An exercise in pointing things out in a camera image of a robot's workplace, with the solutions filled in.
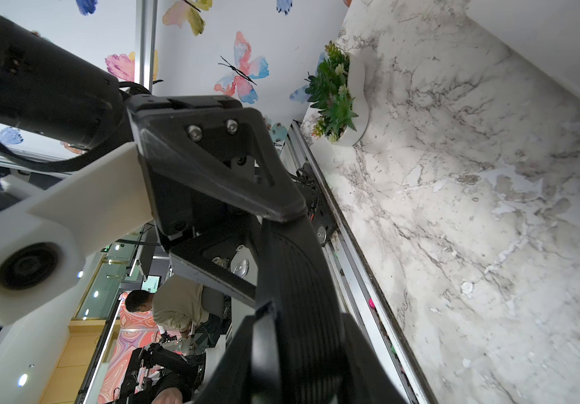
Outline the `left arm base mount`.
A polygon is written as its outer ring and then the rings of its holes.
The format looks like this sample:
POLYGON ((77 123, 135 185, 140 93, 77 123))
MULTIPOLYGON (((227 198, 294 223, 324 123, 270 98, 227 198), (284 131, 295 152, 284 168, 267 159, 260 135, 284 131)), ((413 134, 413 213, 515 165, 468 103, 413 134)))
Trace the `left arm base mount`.
POLYGON ((308 218, 319 244, 325 247, 338 226, 315 171, 309 163, 304 163, 295 174, 291 174, 291 178, 305 199, 308 218))

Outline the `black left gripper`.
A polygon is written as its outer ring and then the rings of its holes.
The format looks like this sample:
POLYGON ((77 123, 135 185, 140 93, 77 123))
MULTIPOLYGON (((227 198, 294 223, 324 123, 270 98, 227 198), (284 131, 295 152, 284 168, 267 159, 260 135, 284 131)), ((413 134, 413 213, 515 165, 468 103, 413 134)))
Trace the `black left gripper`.
POLYGON ((253 307, 300 298, 307 205, 261 113, 229 97, 146 94, 127 110, 175 273, 253 307))

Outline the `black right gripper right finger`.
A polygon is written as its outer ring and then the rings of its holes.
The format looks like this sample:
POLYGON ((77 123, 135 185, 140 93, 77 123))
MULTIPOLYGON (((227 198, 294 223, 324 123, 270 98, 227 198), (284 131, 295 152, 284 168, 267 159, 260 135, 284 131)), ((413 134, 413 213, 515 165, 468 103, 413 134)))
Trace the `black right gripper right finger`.
POLYGON ((346 364, 340 403, 405 404, 352 315, 343 314, 342 321, 346 364))

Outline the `black wireless mouse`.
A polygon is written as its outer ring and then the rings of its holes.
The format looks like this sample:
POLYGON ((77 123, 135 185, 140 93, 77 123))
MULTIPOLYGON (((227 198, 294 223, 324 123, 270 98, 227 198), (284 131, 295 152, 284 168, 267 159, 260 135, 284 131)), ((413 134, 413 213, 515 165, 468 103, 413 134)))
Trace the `black wireless mouse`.
POLYGON ((343 382, 344 329, 325 254, 307 217, 261 227, 254 403, 329 403, 343 382))

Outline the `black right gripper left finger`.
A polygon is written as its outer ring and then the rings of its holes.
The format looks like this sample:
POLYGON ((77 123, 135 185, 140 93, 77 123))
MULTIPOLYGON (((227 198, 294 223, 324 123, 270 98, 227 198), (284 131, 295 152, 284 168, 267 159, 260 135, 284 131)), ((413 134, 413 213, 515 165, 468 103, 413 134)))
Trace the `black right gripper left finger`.
POLYGON ((270 305, 244 318, 195 403, 270 402, 270 305))

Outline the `green plant near left arm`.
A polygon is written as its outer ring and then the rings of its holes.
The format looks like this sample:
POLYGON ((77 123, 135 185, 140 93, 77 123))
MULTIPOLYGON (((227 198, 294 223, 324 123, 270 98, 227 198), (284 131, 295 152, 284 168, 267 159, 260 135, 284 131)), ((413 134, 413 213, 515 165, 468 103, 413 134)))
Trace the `green plant near left arm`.
POLYGON ((337 146, 355 146, 367 129, 370 109, 364 94, 363 61, 334 42, 325 46, 325 57, 316 73, 308 76, 310 108, 318 113, 311 135, 337 146))

